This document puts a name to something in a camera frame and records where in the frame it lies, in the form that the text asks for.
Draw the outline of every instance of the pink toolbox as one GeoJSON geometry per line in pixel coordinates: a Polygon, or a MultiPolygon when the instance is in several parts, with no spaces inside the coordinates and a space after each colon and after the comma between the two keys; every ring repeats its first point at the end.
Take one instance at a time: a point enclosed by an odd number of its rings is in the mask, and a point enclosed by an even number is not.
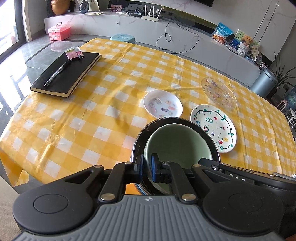
{"type": "Polygon", "coordinates": [[[71,27],[70,25],[66,24],[63,25],[62,23],[58,23],[56,26],[49,28],[48,34],[50,40],[58,40],[62,41],[68,37],[70,37],[71,27]]]}

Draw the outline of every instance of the gray ribbed surface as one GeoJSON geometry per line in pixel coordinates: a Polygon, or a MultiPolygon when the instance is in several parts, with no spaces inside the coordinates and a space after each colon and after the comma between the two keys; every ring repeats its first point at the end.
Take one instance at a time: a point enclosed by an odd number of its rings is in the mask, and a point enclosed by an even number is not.
{"type": "Polygon", "coordinates": [[[22,233],[17,241],[279,241],[275,233],[260,237],[237,237],[210,224],[194,205],[174,196],[125,195],[116,204],[103,205],[85,226],[64,235],[44,237],[22,233]]]}

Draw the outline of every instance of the silver bolt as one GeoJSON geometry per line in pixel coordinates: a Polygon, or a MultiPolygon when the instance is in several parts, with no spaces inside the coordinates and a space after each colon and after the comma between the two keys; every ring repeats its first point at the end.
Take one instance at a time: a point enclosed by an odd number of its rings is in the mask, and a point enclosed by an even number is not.
{"type": "Polygon", "coordinates": [[[104,193],[101,195],[101,199],[103,201],[111,201],[115,198],[115,195],[113,193],[104,193]]]}
{"type": "Polygon", "coordinates": [[[192,194],[192,193],[185,193],[185,194],[182,195],[182,199],[184,201],[193,201],[193,200],[196,199],[196,196],[194,194],[192,194]]]}

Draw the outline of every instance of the brown vase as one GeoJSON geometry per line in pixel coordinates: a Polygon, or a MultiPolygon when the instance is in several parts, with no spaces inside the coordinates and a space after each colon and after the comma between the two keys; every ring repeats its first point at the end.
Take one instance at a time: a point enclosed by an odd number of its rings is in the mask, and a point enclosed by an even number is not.
{"type": "Polygon", "coordinates": [[[67,12],[71,0],[52,0],[52,11],[55,15],[62,15],[67,12]]]}

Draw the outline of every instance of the marble floor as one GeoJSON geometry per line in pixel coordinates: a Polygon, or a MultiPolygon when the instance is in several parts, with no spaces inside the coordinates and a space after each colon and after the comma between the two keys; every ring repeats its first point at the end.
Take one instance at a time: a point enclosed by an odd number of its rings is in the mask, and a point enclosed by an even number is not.
{"type": "MultiPolygon", "coordinates": [[[[66,49],[74,46],[81,46],[96,37],[106,38],[94,35],[72,34],[71,37],[64,41],[51,42],[49,36],[44,35],[34,41],[24,44],[0,64],[0,135],[19,105],[31,92],[31,84],[43,73],[43,71],[66,49]]],[[[137,44],[157,49],[154,46],[142,43],[137,44]]],[[[180,56],[193,62],[197,62],[188,57],[180,56]]],[[[9,183],[1,162],[0,176],[9,183]]],[[[18,193],[23,193],[26,190],[40,185],[42,185],[41,182],[30,176],[30,181],[28,183],[14,187],[14,189],[18,193]]]]}

